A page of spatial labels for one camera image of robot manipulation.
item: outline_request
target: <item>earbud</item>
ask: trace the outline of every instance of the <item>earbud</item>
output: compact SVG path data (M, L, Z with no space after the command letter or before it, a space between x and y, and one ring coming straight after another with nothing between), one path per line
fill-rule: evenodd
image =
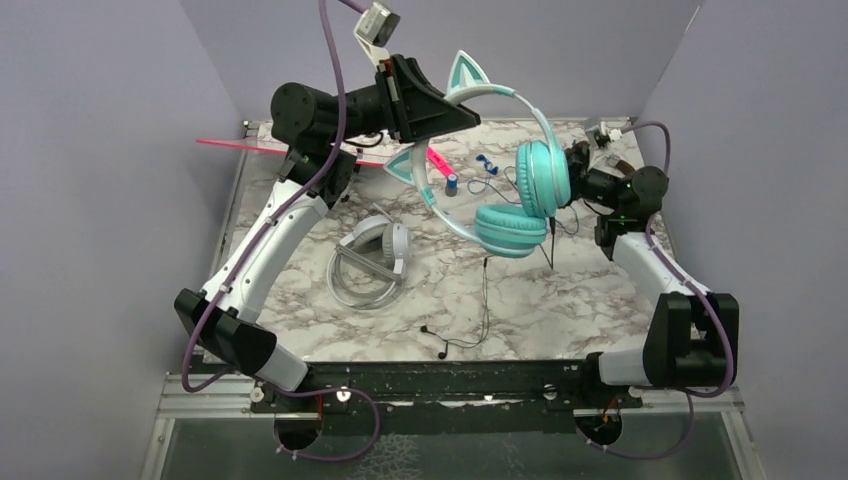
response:
M498 167L492 165L492 162L490 162L489 159L486 158L486 156L482 153L480 155L477 155L477 161L483 162L483 168L486 169L486 171L489 172L490 175L498 174Z
M437 334L436 332L431 332L430 330L428 330L427 325L421 325L421 328L419 328L419 330L421 330L421 333L426 333L427 335L432 335L432 336L438 338L439 340L445 342L445 351L439 352L436 356L439 358L439 360L444 360L444 359L448 358L448 346L450 345L450 343L448 343L444 338L440 337L439 334Z

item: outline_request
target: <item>gray wall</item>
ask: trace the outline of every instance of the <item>gray wall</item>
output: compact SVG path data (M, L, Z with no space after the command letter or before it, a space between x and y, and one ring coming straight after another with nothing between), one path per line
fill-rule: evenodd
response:
M739 384L771 479L844 478L848 2L707 0L651 96L683 265L742 306ZM639 136L655 163L660 137Z
M348 89L373 82L353 40L358 16L334 0L329 14ZM389 0L401 15L390 51L416 57L439 89L456 51L494 82L544 104L549 116L637 115L700 0ZM182 0L224 86L245 118L270 118L286 82L335 92L314 0ZM528 116L517 104L469 104L489 116Z
M177 0L4 0L0 51L0 478L135 478L239 116Z

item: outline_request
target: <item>small blue object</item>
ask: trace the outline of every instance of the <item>small blue object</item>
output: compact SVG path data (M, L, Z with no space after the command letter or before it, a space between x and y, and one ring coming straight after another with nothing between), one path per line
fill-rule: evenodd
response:
M492 162L490 162L489 159L486 158L486 156L483 155L482 153L480 155L477 155L477 161L483 162L483 168L485 168L486 171L489 172L490 174L492 174L492 175L498 174L498 167L496 167L495 165L492 165Z

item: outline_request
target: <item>white marble tabletop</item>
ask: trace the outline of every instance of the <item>white marble tabletop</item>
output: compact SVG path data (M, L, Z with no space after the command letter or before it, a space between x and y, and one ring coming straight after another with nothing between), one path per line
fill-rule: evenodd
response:
M623 125L624 119L609 122ZM554 124L563 145L585 138L579 121ZM270 139L269 131L269 125L262 125L259 138ZM444 177L430 170L439 203L468 224L478 206L504 203L491 189L477 196L468 192L468 180L485 177L474 157L483 153L503 169L514 165L519 143L541 138L532 121L484 121L477 128L434 139L431 146L460 177L459 194L449 198L443 193ZM388 154L397 148L385 143L374 151ZM634 167L643 165L632 134L613 144L610 154ZM604 158L595 162L600 165ZM249 154L230 245L240 242L256 219L281 163L280 155ZM511 200L518 199L502 173L492 184ZM450 232L413 187L382 169L362 167L348 193L349 201L338 203L297 248L271 289L259 324L277 334L280 344L294 354L311 361L435 360L444 345L421 333L421 325L443 337L476 341L483 315L482 259L486 253ZM378 213L370 207L372 202L409 227L414 254L398 300L379 310L358 311L340 305L330 295L327 262L343 235L363 218ZM580 358L593 351L641 345L652 306L637 293L627 274L595 245L594 217L582 203L575 203L573 211L560 210L557 218L562 224L573 231L579 220L579 231L573 236L557 231L553 271L538 249L520 260L490 259L489 335L478 347L451 348L448 359ZM550 238L544 246L550 249ZM352 283L363 281L363 274L357 275L354 269L345 274L349 272L354 272Z

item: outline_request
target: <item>screw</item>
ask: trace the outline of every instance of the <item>screw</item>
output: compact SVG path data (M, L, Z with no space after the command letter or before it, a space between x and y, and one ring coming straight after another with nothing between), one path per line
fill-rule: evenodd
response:
M550 383L545 385L544 391L545 393L542 394L542 396L545 397L545 400L553 400L556 398L556 387Z

